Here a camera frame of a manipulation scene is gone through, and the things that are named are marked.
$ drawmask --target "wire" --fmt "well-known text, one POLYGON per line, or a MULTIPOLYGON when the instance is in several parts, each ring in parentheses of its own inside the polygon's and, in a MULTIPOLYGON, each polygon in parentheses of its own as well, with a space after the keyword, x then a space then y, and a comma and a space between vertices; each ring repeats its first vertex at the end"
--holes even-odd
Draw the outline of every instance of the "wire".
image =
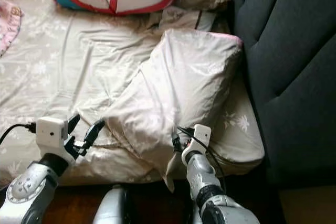
POLYGON ((196 137, 194 137, 192 134, 190 134, 187 130, 185 130, 182 127, 177 127, 180 131, 182 131, 184 134, 188 135, 189 137, 191 137, 192 139, 194 139, 197 143, 201 144, 206 151, 210 154, 211 158, 215 161, 219 171, 221 172, 221 176, 222 176, 222 188, 224 191, 224 194, 226 195, 226 184, 225 184, 225 177, 224 177, 224 172, 222 167, 220 166, 219 162, 217 161, 216 157, 214 156, 214 154, 212 153, 212 151, 205 145, 203 144, 200 140, 198 140, 196 137))
POLYGON ((30 132, 35 133, 36 132, 36 123, 28 123, 28 124, 14 124, 11 127, 9 127, 4 134, 0 137, 0 145, 2 144, 5 137, 9 134, 9 132, 14 129, 15 127, 24 127, 27 128, 30 132))

